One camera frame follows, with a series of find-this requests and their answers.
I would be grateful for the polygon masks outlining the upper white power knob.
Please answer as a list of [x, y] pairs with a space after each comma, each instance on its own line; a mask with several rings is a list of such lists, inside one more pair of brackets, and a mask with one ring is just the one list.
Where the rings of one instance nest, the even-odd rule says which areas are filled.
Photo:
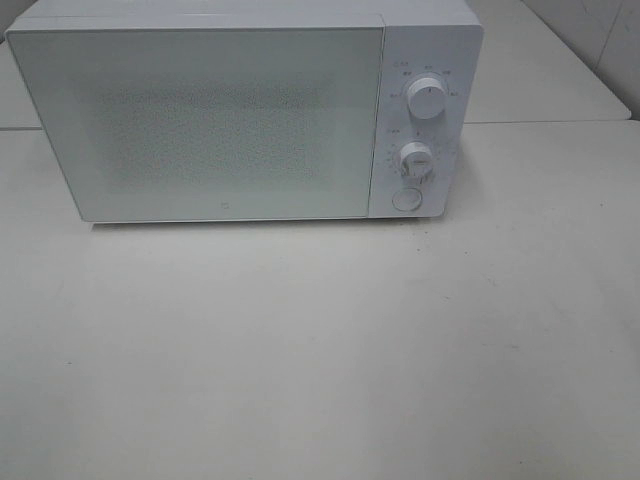
[[405, 97], [408, 110], [414, 118], [430, 120], [445, 110], [448, 87], [441, 76], [427, 73], [408, 84]]

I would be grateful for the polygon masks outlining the round white door button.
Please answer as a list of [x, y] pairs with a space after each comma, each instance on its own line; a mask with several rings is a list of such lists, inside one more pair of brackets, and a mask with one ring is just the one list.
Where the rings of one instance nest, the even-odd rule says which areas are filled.
[[392, 203], [396, 210], [411, 212], [418, 209], [422, 204], [422, 193], [415, 188], [404, 188], [397, 191], [392, 197]]

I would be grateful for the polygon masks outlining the white timer knob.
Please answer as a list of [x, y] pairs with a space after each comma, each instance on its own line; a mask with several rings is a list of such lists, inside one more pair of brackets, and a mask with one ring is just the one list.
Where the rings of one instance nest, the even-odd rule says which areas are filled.
[[402, 177], [422, 179], [433, 170], [434, 154], [425, 143], [414, 141], [400, 148], [396, 163]]

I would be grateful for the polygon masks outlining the white microwave oven body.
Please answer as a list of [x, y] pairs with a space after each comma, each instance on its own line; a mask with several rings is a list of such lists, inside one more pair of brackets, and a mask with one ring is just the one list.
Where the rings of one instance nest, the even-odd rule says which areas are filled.
[[[440, 216], [484, 34], [463, 1], [38, 1], [17, 17], [5, 37], [11, 49], [14, 32], [357, 28], [383, 32], [367, 214], [271, 220]], [[448, 97], [440, 115], [418, 120], [408, 110], [405, 91], [412, 80], [427, 73], [445, 80]], [[422, 179], [402, 177], [396, 163], [400, 148], [414, 141], [425, 143], [434, 154], [433, 170]], [[394, 208], [392, 197], [404, 188], [421, 191], [418, 209]]]

